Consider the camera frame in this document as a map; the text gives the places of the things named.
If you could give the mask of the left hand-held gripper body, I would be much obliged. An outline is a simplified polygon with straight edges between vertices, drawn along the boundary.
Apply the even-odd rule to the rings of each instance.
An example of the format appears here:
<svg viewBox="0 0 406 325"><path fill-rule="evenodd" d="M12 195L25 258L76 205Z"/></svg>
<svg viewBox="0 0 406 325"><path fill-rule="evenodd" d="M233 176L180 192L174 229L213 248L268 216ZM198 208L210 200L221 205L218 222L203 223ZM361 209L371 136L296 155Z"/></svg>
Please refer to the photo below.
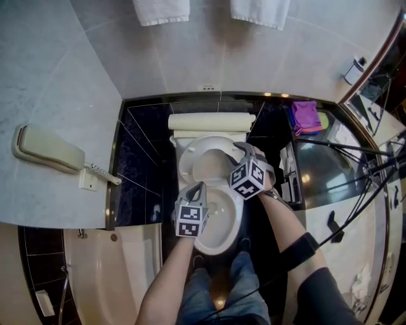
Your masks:
<svg viewBox="0 0 406 325"><path fill-rule="evenodd" d="M200 203L193 205L185 200L176 201L173 215L176 236L200 236L206 226L208 214L209 208Z"/></svg>

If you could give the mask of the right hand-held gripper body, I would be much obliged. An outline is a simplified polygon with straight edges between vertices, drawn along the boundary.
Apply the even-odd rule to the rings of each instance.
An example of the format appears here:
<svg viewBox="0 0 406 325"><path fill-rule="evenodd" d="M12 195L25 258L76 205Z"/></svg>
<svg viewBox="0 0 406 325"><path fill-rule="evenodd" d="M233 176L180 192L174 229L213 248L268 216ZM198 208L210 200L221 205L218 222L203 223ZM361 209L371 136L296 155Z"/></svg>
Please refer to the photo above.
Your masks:
<svg viewBox="0 0 406 325"><path fill-rule="evenodd" d="M273 187L276 180L274 168L268 164L265 156L255 153L252 159L243 157L238 166L233 166L228 184L243 200L248 200L267 191L267 180Z"/></svg>

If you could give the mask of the person's right forearm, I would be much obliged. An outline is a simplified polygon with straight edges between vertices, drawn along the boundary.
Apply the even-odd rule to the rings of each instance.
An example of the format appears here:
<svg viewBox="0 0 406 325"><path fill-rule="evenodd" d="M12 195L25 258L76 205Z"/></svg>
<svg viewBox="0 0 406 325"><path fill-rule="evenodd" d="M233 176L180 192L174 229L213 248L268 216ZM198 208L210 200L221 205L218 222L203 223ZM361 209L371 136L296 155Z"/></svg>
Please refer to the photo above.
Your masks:
<svg viewBox="0 0 406 325"><path fill-rule="evenodd" d="M306 233L305 228L294 212L284 203L266 195L264 192L260 193L258 197L265 208L278 249L282 253ZM326 266L321 249L317 249L312 257L288 271L288 278L292 281L295 292L312 273Z"/></svg>

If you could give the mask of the orange cloth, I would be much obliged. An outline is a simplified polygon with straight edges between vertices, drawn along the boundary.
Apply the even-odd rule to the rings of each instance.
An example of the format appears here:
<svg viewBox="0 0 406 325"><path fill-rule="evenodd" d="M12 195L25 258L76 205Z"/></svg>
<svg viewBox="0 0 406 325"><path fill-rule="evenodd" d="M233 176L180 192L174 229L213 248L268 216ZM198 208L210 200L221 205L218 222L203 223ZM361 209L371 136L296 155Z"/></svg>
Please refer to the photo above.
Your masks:
<svg viewBox="0 0 406 325"><path fill-rule="evenodd" d="M299 135L316 135L320 133L323 130L323 127L321 125L319 126L313 126L313 127L308 127L308 128L302 128L296 125L294 127L294 132L296 136Z"/></svg>

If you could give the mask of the purple cloth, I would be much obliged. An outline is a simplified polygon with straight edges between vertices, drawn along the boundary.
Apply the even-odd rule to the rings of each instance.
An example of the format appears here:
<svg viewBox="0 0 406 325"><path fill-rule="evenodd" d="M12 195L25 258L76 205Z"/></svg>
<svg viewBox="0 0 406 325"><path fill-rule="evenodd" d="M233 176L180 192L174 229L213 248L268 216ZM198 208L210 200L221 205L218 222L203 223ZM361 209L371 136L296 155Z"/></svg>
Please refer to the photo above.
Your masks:
<svg viewBox="0 0 406 325"><path fill-rule="evenodd" d="M316 101L293 102L292 110L299 127L308 128L321 125Z"/></svg>

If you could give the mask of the person's blue jeans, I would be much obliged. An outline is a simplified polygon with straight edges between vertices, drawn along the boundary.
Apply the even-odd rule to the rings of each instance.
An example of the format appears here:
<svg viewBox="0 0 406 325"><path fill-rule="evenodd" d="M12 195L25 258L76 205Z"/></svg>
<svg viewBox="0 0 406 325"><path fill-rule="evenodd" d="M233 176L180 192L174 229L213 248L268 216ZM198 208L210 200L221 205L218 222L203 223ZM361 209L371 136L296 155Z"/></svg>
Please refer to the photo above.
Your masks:
<svg viewBox="0 0 406 325"><path fill-rule="evenodd" d="M230 279L225 309L217 312L209 292L209 273L204 267L196 268L185 286L176 325L271 325L249 253L242 251L234 258Z"/></svg>

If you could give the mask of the black tripod light stand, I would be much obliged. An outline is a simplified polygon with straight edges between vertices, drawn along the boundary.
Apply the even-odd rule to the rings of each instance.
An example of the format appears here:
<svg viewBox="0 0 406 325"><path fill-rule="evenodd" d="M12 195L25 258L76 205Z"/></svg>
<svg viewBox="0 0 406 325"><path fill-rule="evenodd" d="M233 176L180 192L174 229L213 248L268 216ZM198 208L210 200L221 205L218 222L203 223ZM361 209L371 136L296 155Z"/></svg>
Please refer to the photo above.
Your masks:
<svg viewBox="0 0 406 325"><path fill-rule="evenodd" d="M335 238L338 233L342 232L347 226L349 226L368 206L369 204L377 197L377 195L385 188L386 184L390 180L390 178L395 174L396 171L400 169L402 164L406 164L406 152L398 154L397 156L394 153L391 152L384 152L380 151L377 149L369 149L365 147L357 147L357 146L352 146L352 145L345 145L345 144L340 144L340 143L332 143L332 142L323 142L323 141L318 141L318 140L310 140L310 139L305 139L305 138L297 138L295 139L296 143L310 143L314 145L321 145L324 147L331 148L341 154L343 154L346 157L349 157L353 161L355 161L358 164L362 164L362 161L360 159L356 159L356 157L353 154L350 154L346 151L348 150L355 150L358 152L362 152L365 154L369 155L375 155L375 156L385 156L388 157L387 161L379 164L376 167L369 168L368 166L365 167L366 174L364 176L358 177L352 181L349 181L345 183L345 185L350 184L350 183L355 183L357 181L363 180L364 178L368 179L369 183L372 183L373 178L376 174L380 173L381 171L385 171L387 168L390 168L387 176L384 178L384 180L381 181L377 189L371 194L371 196L366 200L364 204L361 204L363 201L363 197L366 196L367 193L367 188L364 188L362 193L360 194L360 198L357 201L357 203L354 205L354 208L352 209L351 213L348 215L346 221L340 226L337 230L333 231L332 234L324 239L322 242L320 242L318 245L322 247L324 244L327 242L331 241L333 238ZM332 187L333 189L342 187L344 184L341 185L336 185L335 187Z"/></svg>

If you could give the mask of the white bathtub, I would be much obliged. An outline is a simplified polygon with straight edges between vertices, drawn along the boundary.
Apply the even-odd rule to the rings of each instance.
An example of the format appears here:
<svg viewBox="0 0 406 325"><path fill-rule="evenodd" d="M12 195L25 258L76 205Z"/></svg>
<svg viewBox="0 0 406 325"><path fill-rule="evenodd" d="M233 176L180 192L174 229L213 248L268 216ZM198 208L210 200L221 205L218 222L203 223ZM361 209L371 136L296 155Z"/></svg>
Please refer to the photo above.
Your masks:
<svg viewBox="0 0 406 325"><path fill-rule="evenodd" d="M134 325L162 267L161 225L64 230L70 288L82 325ZM116 242L110 239L117 235Z"/></svg>

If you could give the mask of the chrome bathtub grab bar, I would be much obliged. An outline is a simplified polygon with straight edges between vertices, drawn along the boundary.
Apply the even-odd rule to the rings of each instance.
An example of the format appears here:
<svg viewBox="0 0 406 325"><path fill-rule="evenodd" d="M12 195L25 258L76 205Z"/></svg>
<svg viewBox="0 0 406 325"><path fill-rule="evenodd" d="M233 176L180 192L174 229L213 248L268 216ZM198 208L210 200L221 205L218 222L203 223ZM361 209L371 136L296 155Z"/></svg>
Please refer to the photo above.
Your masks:
<svg viewBox="0 0 406 325"><path fill-rule="evenodd" d="M65 275L65 280L63 283L63 289L62 289L62 296L61 296L61 302L60 302L60 309L58 313L58 325L62 325L63 323L63 310L64 310L64 305L65 305L65 297L66 297L66 292L69 284L69 272L67 270L66 266L61 267L61 271Z"/></svg>

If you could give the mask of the crumpled white washcloth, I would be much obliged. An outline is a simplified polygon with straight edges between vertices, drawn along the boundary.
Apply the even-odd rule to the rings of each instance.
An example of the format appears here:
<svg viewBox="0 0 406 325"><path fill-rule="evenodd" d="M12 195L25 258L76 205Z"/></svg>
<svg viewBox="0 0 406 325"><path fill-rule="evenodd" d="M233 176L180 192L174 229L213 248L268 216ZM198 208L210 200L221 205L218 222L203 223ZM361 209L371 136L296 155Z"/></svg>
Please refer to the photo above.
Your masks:
<svg viewBox="0 0 406 325"><path fill-rule="evenodd" d="M351 285L351 293L356 299L363 300L367 296L370 279L370 265L366 264Z"/></svg>

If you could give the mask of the white soap dish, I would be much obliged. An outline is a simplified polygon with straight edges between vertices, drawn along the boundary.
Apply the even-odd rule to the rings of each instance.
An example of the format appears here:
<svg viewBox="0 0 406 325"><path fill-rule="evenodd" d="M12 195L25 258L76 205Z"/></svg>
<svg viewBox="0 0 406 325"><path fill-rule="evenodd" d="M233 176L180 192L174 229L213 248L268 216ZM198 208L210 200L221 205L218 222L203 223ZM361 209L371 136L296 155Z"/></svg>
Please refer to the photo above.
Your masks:
<svg viewBox="0 0 406 325"><path fill-rule="evenodd" d="M35 292L35 296L41 312L44 317L51 317L55 315L53 304L46 290L39 290Z"/></svg>

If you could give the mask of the chrome sink faucet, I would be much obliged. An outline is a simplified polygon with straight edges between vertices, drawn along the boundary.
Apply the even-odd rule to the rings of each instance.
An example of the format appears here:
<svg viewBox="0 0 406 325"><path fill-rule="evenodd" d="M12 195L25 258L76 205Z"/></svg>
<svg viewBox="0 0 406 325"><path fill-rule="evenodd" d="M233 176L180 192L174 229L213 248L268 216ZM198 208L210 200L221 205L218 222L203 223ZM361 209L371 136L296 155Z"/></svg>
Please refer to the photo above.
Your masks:
<svg viewBox="0 0 406 325"><path fill-rule="evenodd" d="M355 315L361 314L368 306L370 296L358 297L351 296L351 309Z"/></svg>

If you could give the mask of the white telephone wall plate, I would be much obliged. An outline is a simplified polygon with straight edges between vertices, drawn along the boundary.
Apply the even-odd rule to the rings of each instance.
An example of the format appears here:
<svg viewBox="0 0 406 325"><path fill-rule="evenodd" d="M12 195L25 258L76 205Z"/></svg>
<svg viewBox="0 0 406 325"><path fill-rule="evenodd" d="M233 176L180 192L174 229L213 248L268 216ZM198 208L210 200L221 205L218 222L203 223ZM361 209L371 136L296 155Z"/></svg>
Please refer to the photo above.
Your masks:
<svg viewBox="0 0 406 325"><path fill-rule="evenodd" d="M96 192L97 185L98 185L97 176L94 173L90 172L87 168L82 169L79 175L79 188L83 190Z"/></svg>

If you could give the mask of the white wall soap dispenser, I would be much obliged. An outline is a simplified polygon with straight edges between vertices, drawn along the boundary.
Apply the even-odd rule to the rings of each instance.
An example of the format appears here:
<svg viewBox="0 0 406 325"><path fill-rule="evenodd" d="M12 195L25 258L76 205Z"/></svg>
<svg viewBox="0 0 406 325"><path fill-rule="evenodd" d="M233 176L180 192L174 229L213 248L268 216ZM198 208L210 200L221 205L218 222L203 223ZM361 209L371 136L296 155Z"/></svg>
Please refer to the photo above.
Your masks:
<svg viewBox="0 0 406 325"><path fill-rule="evenodd" d="M364 73L366 63L367 60L364 56L354 58L351 65L342 74L344 81L350 86L353 86Z"/></svg>

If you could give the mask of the framed wall mirror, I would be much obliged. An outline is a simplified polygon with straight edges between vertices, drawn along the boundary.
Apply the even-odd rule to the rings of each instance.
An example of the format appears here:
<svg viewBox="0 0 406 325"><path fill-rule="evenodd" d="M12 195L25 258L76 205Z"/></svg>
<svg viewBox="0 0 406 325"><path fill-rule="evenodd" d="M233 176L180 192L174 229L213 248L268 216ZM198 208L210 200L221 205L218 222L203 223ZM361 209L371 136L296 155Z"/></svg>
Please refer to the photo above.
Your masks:
<svg viewBox="0 0 406 325"><path fill-rule="evenodd" d="M339 106L376 147L406 145L406 8Z"/></svg>

